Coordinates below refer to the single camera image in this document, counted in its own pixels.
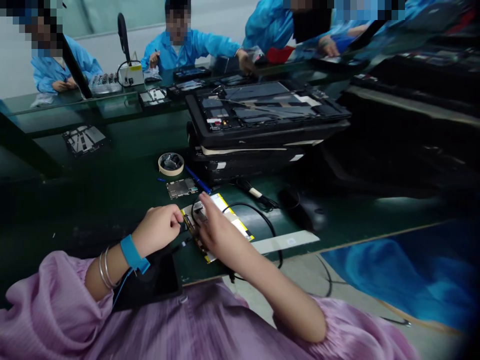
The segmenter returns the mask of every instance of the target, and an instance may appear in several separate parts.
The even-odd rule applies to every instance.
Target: wall
[[[258,0],[193,1],[191,26],[242,43],[245,24],[257,2]],[[13,25],[12,22],[11,17],[0,17],[0,99],[37,92],[30,64],[31,43],[26,41],[25,34],[19,33],[18,25]],[[130,53],[136,51],[138,58],[142,58],[147,44],[164,30],[163,24],[128,31]],[[98,59],[105,72],[116,71],[120,63],[125,61],[117,33],[84,36],[77,41]],[[201,58],[197,63],[208,61],[209,58]]]

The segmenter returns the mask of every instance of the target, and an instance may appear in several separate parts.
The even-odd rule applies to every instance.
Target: blue anti-static wrist strap
[[[128,235],[120,242],[121,250],[125,256],[126,262],[133,270],[140,270],[142,274],[145,274],[150,266],[149,261],[146,258],[141,258],[137,248],[135,247],[132,235]]]

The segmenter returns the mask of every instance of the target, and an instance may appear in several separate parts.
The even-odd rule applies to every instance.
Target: blue pen
[[[195,175],[194,172],[190,170],[187,165],[185,165],[185,169],[190,173],[191,177],[198,183],[198,185],[200,185],[203,188],[203,190],[205,190],[205,192],[208,195],[212,193],[212,190],[210,190],[210,188],[207,185],[205,185],[205,183],[202,180],[200,180],[199,177]]]

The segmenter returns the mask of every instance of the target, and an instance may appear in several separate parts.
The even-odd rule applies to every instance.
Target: pink blouse
[[[326,339],[308,343],[278,321],[270,326],[221,281],[184,295],[111,314],[112,293],[95,302],[84,285],[93,259],[49,254],[38,273],[6,293],[0,359],[323,359],[415,360],[392,324],[347,303],[315,298]]]

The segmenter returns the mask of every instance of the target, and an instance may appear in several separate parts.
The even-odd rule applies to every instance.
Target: blue anti-static coat
[[[141,67],[143,71],[150,67],[150,56],[155,51],[160,51],[160,62],[158,64],[160,69],[175,69],[194,65],[195,60],[208,55],[231,58],[235,56],[240,47],[238,42],[232,41],[229,37],[190,29],[177,56],[170,41],[170,33],[165,31],[148,44],[141,60]]]
[[[93,75],[104,73],[97,59],[92,57],[87,50],[72,38],[66,35],[65,38],[81,72],[88,81]],[[65,66],[65,69],[63,69],[53,57],[34,56],[31,59],[31,64],[36,89],[41,93],[56,93],[52,84],[57,81],[66,82],[72,76],[68,67]]]
[[[399,11],[399,17],[410,20],[415,17],[426,5],[434,3],[435,0],[410,0],[405,4],[405,10]],[[332,21],[330,31],[323,33],[311,40],[307,40],[304,44],[315,42],[325,35],[346,35],[347,31],[360,25],[369,24],[367,20],[350,20],[344,21],[340,16],[341,9],[334,8],[332,10]],[[364,17],[376,19],[378,9],[375,7],[364,11]],[[400,21],[390,21],[387,27],[396,25]],[[266,53],[270,48],[284,48],[294,34],[294,20],[292,12],[284,8],[284,0],[260,0],[255,11],[248,19],[245,26],[245,40],[242,46],[244,48],[252,48],[258,45],[260,49]]]

